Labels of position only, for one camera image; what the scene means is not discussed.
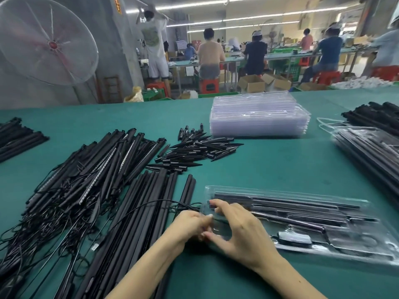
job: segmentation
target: white shorts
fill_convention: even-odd
[[[169,66],[167,65],[166,57],[154,57],[148,59],[148,74],[153,79],[167,79],[169,78]]]

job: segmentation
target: red plastic stool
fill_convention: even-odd
[[[146,88],[147,89],[152,89],[152,88],[163,89],[165,92],[165,96],[167,98],[169,97],[169,95],[167,94],[166,85],[164,82],[156,82],[156,83],[147,84]]]
[[[309,66],[310,65],[310,58],[309,57],[301,58],[298,65],[299,66],[305,66],[305,67]]]
[[[219,93],[219,79],[201,80],[201,94]]]
[[[339,71],[322,71],[315,74],[313,77],[313,83],[331,85],[332,82],[341,77],[341,73]]]
[[[397,81],[399,79],[399,66],[376,67],[372,76],[386,81]]]

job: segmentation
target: stack of plastic trays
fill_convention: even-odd
[[[209,118],[215,137],[298,137],[309,121],[288,91],[216,97]]]

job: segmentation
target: green workbench in background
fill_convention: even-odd
[[[219,161],[203,161],[180,176],[174,200],[180,198],[187,174],[197,180],[193,202],[204,202],[206,185],[304,192],[366,199],[399,230],[398,212],[336,148],[316,118],[341,119],[341,113],[369,101],[399,103],[398,88],[329,90],[293,93],[311,114],[307,134],[292,140],[239,140],[245,145]],[[25,201],[47,173],[82,144],[100,140],[114,129],[132,127],[157,140],[177,142],[181,127],[209,130],[213,99],[83,105],[0,111],[0,121],[14,116],[51,140],[0,164],[0,231],[14,226]],[[394,267],[282,252],[282,255],[330,299],[392,298],[399,285]],[[52,298],[66,269],[57,266],[40,292]],[[167,299],[278,298],[255,274],[212,251],[185,250],[174,264]]]

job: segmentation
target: standing fan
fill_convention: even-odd
[[[21,74],[54,85],[86,82],[99,59],[86,25],[53,0],[1,2],[0,50]]]

